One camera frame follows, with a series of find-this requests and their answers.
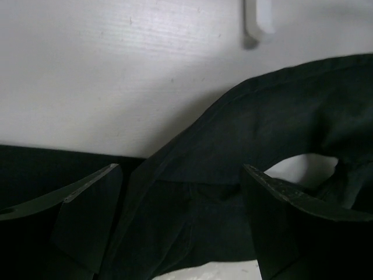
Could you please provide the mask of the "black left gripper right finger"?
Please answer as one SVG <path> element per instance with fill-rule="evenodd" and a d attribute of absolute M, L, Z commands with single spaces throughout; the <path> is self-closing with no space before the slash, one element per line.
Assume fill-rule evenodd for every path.
<path fill-rule="evenodd" d="M 371 279 L 372 215 L 314 198 L 251 165 L 242 193 L 263 279 Z"/>

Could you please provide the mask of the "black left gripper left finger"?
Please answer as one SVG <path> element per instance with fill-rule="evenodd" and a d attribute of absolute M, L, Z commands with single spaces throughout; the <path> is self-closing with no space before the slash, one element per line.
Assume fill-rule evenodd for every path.
<path fill-rule="evenodd" d="M 100 272 L 122 170 L 110 164 L 1 210 L 1 279 L 94 279 Z"/>

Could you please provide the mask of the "black denim trousers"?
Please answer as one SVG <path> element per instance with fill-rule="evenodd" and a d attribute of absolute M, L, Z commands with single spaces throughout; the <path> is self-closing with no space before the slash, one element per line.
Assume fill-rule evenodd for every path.
<path fill-rule="evenodd" d="M 372 55 L 248 79 L 147 159 L 1 146 L 1 210 L 117 164 L 122 187 L 94 279 L 153 279 L 257 260 L 242 169 L 372 215 Z"/>

